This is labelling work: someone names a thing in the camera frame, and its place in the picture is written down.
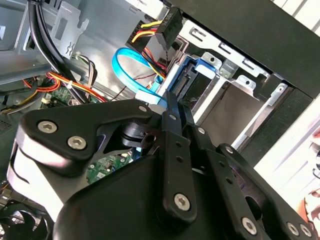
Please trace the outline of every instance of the black plastic housing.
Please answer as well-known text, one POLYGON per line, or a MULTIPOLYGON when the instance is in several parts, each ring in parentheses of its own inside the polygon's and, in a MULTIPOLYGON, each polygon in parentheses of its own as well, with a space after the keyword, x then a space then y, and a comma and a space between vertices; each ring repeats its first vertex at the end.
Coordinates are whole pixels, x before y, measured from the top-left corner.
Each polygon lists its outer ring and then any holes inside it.
POLYGON ((131 33, 128 41, 126 41, 125 45, 132 50, 135 50, 139 53, 142 53, 145 47, 148 45, 151 36, 141 36, 135 42, 132 43, 132 39, 136 36, 137 32, 141 30, 141 25, 145 24, 143 21, 139 21, 133 32, 131 33))
POLYGON ((156 39, 163 49, 169 50, 183 28, 182 15, 177 7, 172 7, 155 32, 156 39))

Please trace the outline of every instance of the silver bolt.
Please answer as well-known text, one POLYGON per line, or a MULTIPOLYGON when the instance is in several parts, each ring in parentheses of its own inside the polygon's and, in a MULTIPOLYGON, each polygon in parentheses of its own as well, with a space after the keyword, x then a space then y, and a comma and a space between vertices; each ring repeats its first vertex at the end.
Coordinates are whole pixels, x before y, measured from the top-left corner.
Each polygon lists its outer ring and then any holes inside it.
POLYGON ((257 234, 257 228, 255 224, 247 217, 242 218, 242 225, 245 228, 245 230, 248 231, 251 235, 257 234))
POLYGON ((309 238, 312 237, 310 230, 305 225, 300 224, 300 228, 304 232, 305 235, 307 235, 309 238))
POLYGON ((286 225, 288 226, 288 229, 291 231, 291 233, 293 233, 296 236, 299 236, 298 229, 291 222, 287 222, 286 225))
POLYGON ((231 149, 231 147, 229 147, 229 146, 226 146, 225 147, 225 150, 228 152, 228 153, 230 153, 230 154, 233 154, 234 153, 234 151, 231 149))
POLYGON ((144 107, 144 106, 139 106, 139 109, 142 111, 142 112, 146 112, 147 109, 144 107))
POLYGON ((181 193, 177 193, 174 196, 174 203, 182 211, 188 211, 190 209, 189 199, 181 193))
POLYGON ((72 149, 83 150, 87 146, 87 142, 80 136, 72 136, 68 139, 68 145, 72 149))
POLYGON ((198 127, 198 131, 199 131, 199 133, 201 133, 201 134, 205 134, 205 133, 206 133, 206 131, 205 131, 203 128, 201 128, 201 127, 198 127))
POLYGON ((58 127, 52 121, 42 121, 38 124, 38 129, 43 133, 53 134, 58 130, 58 127))
POLYGON ((172 114, 170 114, 169 117, 172 118, 173 120, 177 120, 177 118, 175 116, 173 116, 172 114))

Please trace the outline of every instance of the yellow wire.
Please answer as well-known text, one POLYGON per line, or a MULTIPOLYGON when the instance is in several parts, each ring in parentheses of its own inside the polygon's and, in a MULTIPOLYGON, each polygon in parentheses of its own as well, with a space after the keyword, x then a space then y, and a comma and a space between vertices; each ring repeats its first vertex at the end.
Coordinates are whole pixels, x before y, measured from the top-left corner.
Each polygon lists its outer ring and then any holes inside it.
POLYGON ((134 36, 134 38, 132 39, 132 42, 134 43, 138 37, 142 36, 142 35, 146 35, 146 34, 152 34, 155 35, 154 31, 143 31, 143 32, 139 32, 137 35, 134 36))
POLYGON ((160 25, 160 24, 162 24, 162 20, 161 21, 154 21, 154 22, 151 22, 148 24, 142 24, 141 28, 148 28, 148 27, 152 27, 152 26, 160 25))
POLYGON ((38 91, 35 91, 30 97, 28 97, 23 102, 19 103, 18 106, 23 105, 23 104, 27 103, 28 101, 30 101, 37 93, 38 93, 38 91))
POLYGON ((158 74, 160 77, 162 77, 163 79, 165 79, 165 76, 163 76, 162 74, 160 74, 150 63, 148 63, 150 68, 156 73, 158 74))
MULTIPOLYGON (((38 93, 38 91, 35 91, 30 97, 28 97, 26 100, 24 100, 23 102, 17 104, 17 106, 21 106, 25 103, 27 103, 28 101, 30 101, 36 94, 38 93)), ((6 114, 8 112, 10 112, 12 110, 12 108, 9 108, 7 110, 4 110, 3 112, 1 112, 1 114, 6 114)))

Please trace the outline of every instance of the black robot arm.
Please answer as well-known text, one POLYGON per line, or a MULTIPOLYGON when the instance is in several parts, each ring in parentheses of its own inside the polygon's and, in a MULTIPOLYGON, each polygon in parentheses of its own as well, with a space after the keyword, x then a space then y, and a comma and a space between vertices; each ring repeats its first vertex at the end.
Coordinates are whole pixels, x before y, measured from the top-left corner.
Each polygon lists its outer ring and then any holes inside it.
MULTIPOLYGON (((173 94, 167 92, 166 102, 162 114, 123 100, 24 115, 8 180, 20 192, 37 185, 21 170, 23 159, 49 183, 46 191, 62 208, 46 206, 57 216, 54 240, 316 239, 234 148, 214 147, 173 94), (132 147, 142 148, 139 159, 81 186, 92 161, 132 147)), ((43 205, 49 200, 28 197, 43 205)))

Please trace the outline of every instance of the green circuit board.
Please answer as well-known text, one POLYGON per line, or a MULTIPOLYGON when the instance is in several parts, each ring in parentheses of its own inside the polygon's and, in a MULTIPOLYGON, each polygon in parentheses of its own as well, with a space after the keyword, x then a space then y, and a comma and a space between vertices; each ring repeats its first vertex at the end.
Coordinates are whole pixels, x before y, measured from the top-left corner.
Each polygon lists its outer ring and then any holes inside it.
POLYGON ((87 182, 93 184, 132 161, 133 160, 128 153, 104 157, 89 165, 86 175, 87 182))
POLYGON ((58 90, 53 91, 51 95, 52 97, 59 99, 65 104, 68 104, 72 98, 70 92, 65 87, 60 87, 58 90))

